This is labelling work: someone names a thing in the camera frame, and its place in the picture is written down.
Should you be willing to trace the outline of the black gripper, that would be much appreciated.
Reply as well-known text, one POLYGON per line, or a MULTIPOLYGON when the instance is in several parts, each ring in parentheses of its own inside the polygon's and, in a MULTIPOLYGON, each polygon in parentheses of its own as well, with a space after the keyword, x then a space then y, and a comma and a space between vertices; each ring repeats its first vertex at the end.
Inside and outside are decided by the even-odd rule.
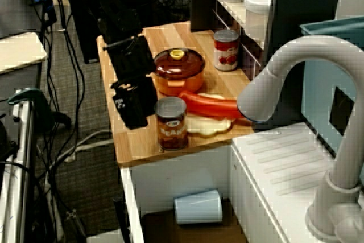
POLYGON ((114 104, 128 129, 148 125, 147 118, 155 113, 157 93, 152 78, 145 77, 155 71, 154 58, 145 36, 127 38, 104 46, 120 84, 131 84, 142 78, 138 86, 124 88, 112 85, 114 104))

